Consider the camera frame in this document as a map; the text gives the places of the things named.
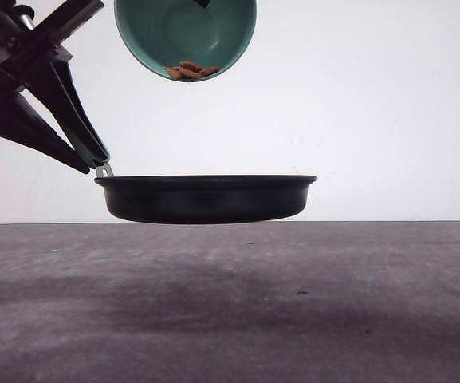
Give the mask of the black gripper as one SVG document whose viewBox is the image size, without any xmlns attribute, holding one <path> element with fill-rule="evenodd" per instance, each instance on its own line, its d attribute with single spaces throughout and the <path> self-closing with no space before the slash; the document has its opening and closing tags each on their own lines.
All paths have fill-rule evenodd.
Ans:
<svg viewBox="0 0 460 383">
<path fill-rule="evenodd" d="M 0 1 L 0 87 L 26 88 L 52 113 L 73 149 L 15 92 L 0 92 L 0 137 L 32 148 L 88 174 L 109 152 L 87 117 L 62 43 L 104 7 L 101 1 L 65 1 L 39 24 L 34 10 Z"/>
</svg>

